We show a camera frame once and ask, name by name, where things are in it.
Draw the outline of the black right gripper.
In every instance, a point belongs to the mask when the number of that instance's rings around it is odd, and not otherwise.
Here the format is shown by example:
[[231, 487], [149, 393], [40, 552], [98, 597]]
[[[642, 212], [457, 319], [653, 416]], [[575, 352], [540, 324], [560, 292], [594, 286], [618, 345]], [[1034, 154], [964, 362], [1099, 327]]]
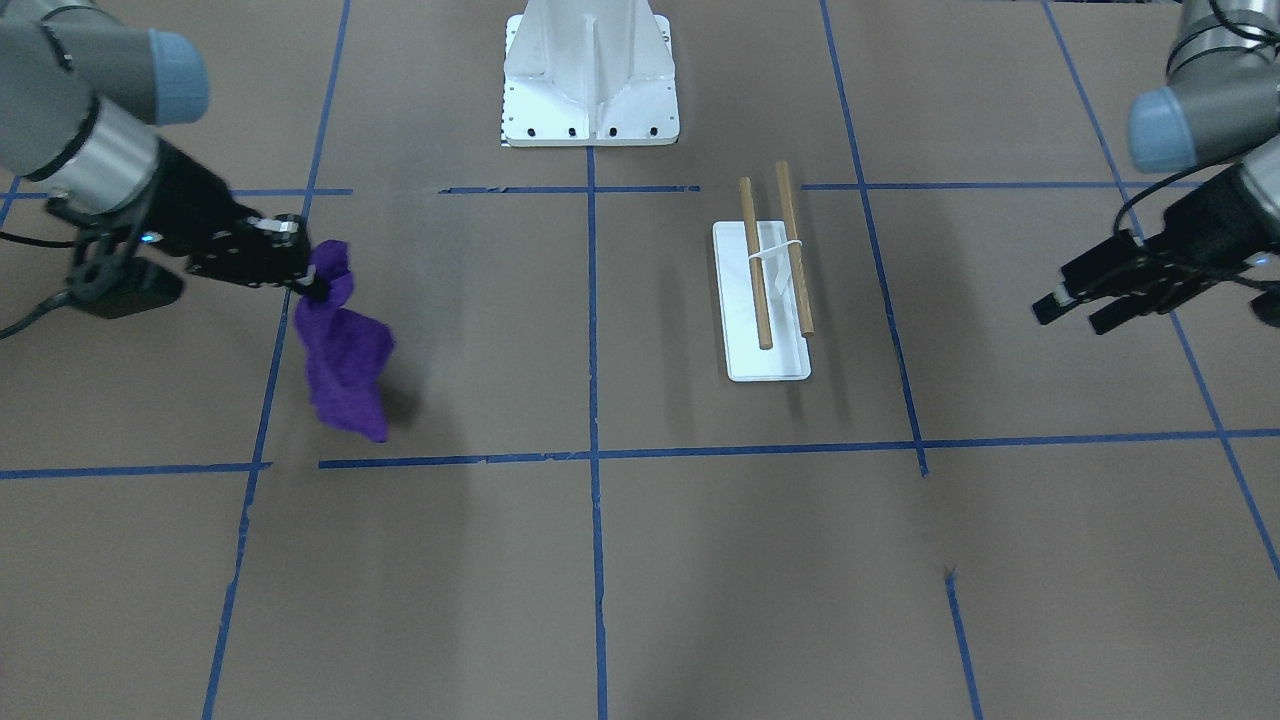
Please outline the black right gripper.
[[330, 283], [317, 268], [301, 274], [301, 251], [311, 247], [301, 215], [270, 217], [239, 204], [219, 176], [165, 140], [147, 191], [142, 229], [157, 236], [156, 249], [186, 259], [189, 274], [329, 301]]

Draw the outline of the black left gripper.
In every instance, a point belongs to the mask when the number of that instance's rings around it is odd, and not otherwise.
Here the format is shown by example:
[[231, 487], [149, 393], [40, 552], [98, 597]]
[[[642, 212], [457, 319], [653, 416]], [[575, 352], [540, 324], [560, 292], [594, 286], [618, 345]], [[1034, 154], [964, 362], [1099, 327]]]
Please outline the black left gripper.
[[1162, 232], [1139, 237], [1125, 224], [1126, 214], [1167, 186], [1161, 181], [1126, 201], [1114, 217], [1108, 242], [1060, 268], [1059, 284], [1032, 304], [1041, 325], [1108, 299], [1088, 319], [1102, 336], [1158, 313], [1165, 301], [1188, 301], [1215, 284], [1254, 290], [1261, 281], [1245, 277], [1251, 258], [1277, 254], [1277, 201], [1251, 179], [1210, 179], [1165, 210]]

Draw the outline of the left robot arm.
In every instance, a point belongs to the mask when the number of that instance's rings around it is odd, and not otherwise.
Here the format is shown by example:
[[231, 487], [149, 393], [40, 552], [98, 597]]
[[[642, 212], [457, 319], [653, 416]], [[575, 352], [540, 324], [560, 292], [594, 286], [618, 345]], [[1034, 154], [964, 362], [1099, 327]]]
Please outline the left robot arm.
[[1148, 237], [1125, 225], [1124, 205], [1101, 243], [1066, 263], [1059, 286], [1033, 304], [1047, 325], [1091, 302], [1106, 334], [1138, 316], [1167, 315], [1216, 284], [1254, 291], [1251, 310], [1279, 324], [1277, 282], [1248, 277], [1279, 245], [1279, 64], [1275, 1], [1185, 1], [1162, 86], [1130, 108], [1138, 170], [1169, 187], [1215, 176], [1164, 211]]

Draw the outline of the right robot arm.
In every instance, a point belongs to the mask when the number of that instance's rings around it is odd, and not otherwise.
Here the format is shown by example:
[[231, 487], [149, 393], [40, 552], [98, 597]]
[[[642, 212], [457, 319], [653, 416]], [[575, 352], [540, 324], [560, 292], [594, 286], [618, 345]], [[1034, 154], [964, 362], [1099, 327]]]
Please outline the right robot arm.
[[1, 155], [76, 228], [67, 287], [50, 305], [115, 319], [175, 302], [186, 272], [324, 301], [302, 217], [269, 217], [161, 133], [204, 118], [201, 51], [183, 35], [128, 26], [92, 1], [3, 4]]

